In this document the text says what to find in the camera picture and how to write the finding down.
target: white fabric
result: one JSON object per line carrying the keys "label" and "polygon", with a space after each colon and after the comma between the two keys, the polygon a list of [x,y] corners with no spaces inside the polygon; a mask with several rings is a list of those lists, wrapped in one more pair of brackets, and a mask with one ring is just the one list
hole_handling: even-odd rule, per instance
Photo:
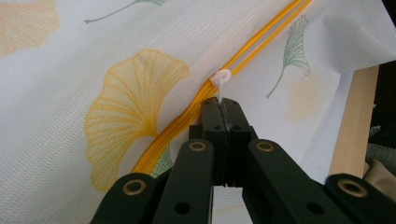
{"label": "white fabric", "polygon": [[[91,23],[84,21],[131,2],[34,2],[53,2],[59,26],[40,45],[0,57],[0,223],[91,220],[105,193],[90,181],[84,122],[110,67],[142,49],[158,49],[190,68],[190,75],[162,102],[161,131],[183,111],[204,80],[290,0],[141,2]],[[379,0],[314,0],[302,15],[307,19],[308,76],[299,67],[287,66],[271,97],[265,97],[282,72],[287,27],[227,83],[223,93],[241,104],[260,138],[278,142],[297,162],[306,155],[341,74],[396,59],[395,30]],[[152,139],[140,137],[129,146],[119,176],[130,172]],[[184,140],[186,134],[172,144],[173,158]],[[245,209],[242,201],[227,201],[229,196],[223,195],[230,194],[223,190],[227,189],[215,191],[214,222],[248,223],[246,210],[240,213]],[[221,212],[230,207],[237,219]]]}

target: white plastic clip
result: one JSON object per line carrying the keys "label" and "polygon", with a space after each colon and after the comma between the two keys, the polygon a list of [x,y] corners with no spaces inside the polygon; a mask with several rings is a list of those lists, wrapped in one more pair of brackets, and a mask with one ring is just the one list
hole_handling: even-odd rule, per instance
{"label": "white plastic clip", "polygon": [[228,69],[221,69],[209,79],[212,84],[218,89],[218,100],[221,104],[223,86],[231,78],[231,71]]}

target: wooden plank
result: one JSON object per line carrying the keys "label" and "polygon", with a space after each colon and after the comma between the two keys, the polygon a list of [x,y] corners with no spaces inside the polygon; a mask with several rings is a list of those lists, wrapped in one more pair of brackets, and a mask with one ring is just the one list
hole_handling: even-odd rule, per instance
{"label": "wooden plank", "polygon": [[378,66],[356,71],[353,76],[330,175],[346,173],[362,177],[377,76]]}

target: orange rope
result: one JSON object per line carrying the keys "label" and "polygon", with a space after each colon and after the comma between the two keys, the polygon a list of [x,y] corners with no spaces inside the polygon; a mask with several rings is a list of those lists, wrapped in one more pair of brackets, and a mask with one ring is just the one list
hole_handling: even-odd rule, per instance
{"label": "orange rope", "polygon": [[[228,68],[233,64],[241,55],[250,49],[263,35],[265,35],[271,28],[273,28],[282,18],[288,15],[294,8],[296,8],[303,0],[295,0],[279,12],[268,24],[260,29],[249,41],[240,49],[236,54],[224,64],[221,69]],[[232,71],[233,76],[238,73],[245,65],[250,62],[265,46],[271,42],[295,17],[310,3],[311,0],[306,0],[301,4],[276,30],[269,35],[257,48],[255,48],[244,61],[238,64]],[[175,118],[148,146],[146,151],[140,157],[132,173],[142,173],[150,175],[154,169],[155,164],[160,159],[169,143],[175,139],[181,132],[186,130],[192,122],[198,118],[200,113],[201,102],[214,93],[217,89],[212,85],[210,80],[206,80],[198,90],[194,99],[189,106]]]}

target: beige cloth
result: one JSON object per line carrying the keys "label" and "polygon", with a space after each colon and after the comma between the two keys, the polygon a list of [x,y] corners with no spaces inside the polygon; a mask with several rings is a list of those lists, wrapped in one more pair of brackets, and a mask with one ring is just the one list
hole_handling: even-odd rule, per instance
{"label": "beige cloth", "polygon": [[372,161],[363,179],[396,202],[396,177],[380,161]]}

